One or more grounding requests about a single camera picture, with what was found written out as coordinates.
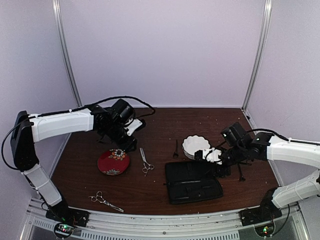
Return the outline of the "silver thinning scissors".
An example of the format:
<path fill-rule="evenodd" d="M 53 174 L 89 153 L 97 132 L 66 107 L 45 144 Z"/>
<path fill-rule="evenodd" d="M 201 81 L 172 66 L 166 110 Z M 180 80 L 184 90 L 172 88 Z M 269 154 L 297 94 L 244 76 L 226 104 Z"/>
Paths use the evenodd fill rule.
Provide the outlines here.
<path fill-rule="evenodd" d="M 144 176 L 146 177 L 148 172 L 150 170 L 153 170 L 155 168 L 155 166 L 153 164 L 150 164 L 147 161 L 144 149 L 142 147 L 139 148 L 139 151 L 140 151 L 140 155 L 142 158 L 142 164 L 143 164 L 142 172 L 144 173 Z"/>

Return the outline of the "silver straight scissors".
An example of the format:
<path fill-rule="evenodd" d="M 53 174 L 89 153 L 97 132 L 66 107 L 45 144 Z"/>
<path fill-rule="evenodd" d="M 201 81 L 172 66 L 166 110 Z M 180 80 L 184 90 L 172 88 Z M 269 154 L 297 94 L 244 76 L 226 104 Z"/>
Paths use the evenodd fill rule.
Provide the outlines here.
<path fill-rule="evenodd" d="M 89 196 L 88 197 L 93 203 L 98 202 L 100 204 L 104 204 L 120 213 L 123 213 L 124 210 L 112 203 L 110 203 L 109 201 L 107 201 L 104 196 L 103 196 L 103 192 L 102 191 L 97 191 L 95 195 L 93 196 Z"/>

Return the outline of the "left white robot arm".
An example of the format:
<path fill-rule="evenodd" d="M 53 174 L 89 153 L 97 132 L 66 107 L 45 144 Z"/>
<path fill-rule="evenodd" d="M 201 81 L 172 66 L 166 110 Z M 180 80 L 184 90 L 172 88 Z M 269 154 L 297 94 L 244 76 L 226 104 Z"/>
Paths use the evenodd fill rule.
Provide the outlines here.
<path fill-rule="evenodd" d="M 94 104 L 83 109 L 33 115 L 21 111 L 10 139 L 13 162 L 52 208 L 53 215 L 61 222 L 67 222 L 72 218 L 72 211 L 41 167 L 35 143 L 60 135 L 95 131 L 128 153 L 137 148 L 134 132 L 145 126 L 145 120 L 137 118 L 134 108 L 123 99 L 111 107 Z"/>

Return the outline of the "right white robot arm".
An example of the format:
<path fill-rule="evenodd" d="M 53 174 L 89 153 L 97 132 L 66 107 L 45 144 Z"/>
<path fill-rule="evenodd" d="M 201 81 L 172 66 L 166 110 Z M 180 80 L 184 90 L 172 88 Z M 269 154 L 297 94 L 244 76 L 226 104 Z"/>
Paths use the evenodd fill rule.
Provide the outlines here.
<path fill-rule="evenodd" d="M 213 163 L 219 169 L 228 168 L 246 160 L 285 161 L 315 167 L 310 175 L 286 186 L 269 190 L 256 210 L 259 220 L 268 220 L 276 209 L 293 202 L 320 194 L 320 144 L 278 136 L 271 132 L 259 132 L 254 138 L 223 135 L 229 149 L 213 147 L 197 150 L 196 161 Z"/>

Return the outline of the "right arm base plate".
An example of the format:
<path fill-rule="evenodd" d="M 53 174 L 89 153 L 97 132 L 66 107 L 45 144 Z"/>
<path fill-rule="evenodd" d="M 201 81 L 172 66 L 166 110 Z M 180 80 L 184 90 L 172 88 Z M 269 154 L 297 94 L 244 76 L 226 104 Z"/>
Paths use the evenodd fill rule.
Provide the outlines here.
<path fill-rule="evenodd" d="M 282 211 L 280 209 L 271 209 L 261 206 L 246 208 L 239 212 L 239 217 L 243 226 L 272 221 L 273 219 L 280 218 L 281 216 Z"/>

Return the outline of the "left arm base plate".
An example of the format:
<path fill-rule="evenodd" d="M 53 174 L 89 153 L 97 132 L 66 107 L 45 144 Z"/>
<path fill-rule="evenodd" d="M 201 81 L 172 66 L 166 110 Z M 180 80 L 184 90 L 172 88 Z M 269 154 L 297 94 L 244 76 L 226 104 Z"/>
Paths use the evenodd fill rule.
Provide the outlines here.
<path fill-rule="evenodd" d="M 49 208 L 45 217 L 57 222 L 76 227 L 86 227 L 90 213 L 73 208 Z"/>

